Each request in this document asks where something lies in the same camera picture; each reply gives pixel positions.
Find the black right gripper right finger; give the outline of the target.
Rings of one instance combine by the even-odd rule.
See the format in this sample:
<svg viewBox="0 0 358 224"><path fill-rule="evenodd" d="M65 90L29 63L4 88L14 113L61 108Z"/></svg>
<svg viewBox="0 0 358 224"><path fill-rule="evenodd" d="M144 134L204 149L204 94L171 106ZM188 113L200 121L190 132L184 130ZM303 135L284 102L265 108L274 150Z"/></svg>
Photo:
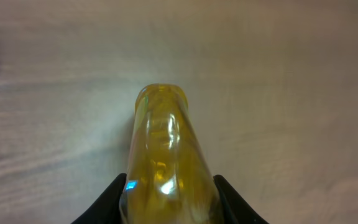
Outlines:
<svg viewBox="0 0 358 224"><path fill-rule="evenodd" d="M222 175L215 175L213 180L223 206L225 224L269 224Z"/></svg>

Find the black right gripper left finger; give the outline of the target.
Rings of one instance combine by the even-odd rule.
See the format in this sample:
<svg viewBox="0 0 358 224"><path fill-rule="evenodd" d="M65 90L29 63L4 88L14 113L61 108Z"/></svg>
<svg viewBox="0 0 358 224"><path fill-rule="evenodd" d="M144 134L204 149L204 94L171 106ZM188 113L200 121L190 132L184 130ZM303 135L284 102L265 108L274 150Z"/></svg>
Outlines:
<svg viewBox="0 0 358 224"><path fill-rule="evenodd" d="M121 224L119 200L126 183L126 174L119 174L94 203L72 224Z"/></svg>

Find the yellow liquid bottle silver cap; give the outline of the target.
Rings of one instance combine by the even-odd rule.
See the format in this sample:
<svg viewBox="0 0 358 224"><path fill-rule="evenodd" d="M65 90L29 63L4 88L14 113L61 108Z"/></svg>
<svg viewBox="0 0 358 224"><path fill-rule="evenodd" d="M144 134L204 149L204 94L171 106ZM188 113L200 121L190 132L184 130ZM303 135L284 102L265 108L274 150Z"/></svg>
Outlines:
<svg viewBox="0 0 358 224"><path fill-rule="evenodd" d="M222 203L176 85L151 84L135 103L123 223L224 223Z"/></svg>

